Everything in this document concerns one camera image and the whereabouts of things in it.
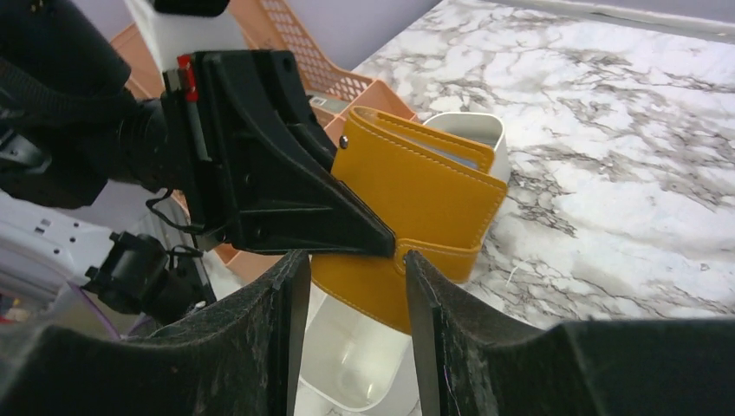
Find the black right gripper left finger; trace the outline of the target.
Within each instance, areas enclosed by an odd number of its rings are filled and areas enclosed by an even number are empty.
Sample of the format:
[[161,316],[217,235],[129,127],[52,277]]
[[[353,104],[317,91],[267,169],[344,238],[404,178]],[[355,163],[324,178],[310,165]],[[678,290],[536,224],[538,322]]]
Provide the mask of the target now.
[[1,328],[4,415],[291,415],[311,270],[292,251],[256,281],[148,337]]

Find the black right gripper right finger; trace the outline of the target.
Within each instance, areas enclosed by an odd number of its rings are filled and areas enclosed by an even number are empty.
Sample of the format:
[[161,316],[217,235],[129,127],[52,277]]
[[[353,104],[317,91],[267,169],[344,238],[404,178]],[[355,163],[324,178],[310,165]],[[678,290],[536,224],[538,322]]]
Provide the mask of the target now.
[[734,321],[571,321],[540,329],[405,257],[425,415],[731,415]]

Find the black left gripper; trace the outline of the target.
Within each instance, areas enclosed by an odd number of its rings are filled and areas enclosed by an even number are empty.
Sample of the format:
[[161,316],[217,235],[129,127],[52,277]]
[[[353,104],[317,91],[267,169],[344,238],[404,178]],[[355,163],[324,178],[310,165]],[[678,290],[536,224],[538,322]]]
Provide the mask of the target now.
[[332,175],[336,146],[289,51],[182,55],[161,102],[201,246],[375,257],[394,248],[390,228]]

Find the yellow leather card holder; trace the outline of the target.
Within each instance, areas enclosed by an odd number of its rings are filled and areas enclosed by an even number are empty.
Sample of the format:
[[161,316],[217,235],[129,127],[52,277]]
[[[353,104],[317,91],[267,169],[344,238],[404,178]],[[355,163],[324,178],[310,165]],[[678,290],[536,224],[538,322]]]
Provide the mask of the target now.
[[491,146],[369,107],[353,107],[333,175],[389,226],[388,257],[314,255],[324,293],[402,333],[411,330],[404,256],[416,250],[467,281],[508,187],[491,175]]

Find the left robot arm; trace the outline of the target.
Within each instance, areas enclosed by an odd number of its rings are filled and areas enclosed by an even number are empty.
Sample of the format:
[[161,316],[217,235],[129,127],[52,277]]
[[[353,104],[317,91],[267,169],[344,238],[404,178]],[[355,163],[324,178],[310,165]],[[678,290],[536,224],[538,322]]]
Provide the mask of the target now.
[[1,4],[1,188],[49,208],[91,205],[109,181],[182,192],[192,247],[111,232],[79,287],[161,324],[212,304],[185,268],[226,243],[282,255],[389,258],[394,232],[331,172],[337,154],[309,104],[296,58],[247,46],[225,1],[134,1],[165,83],[128,89],[131,69],[70,1]]

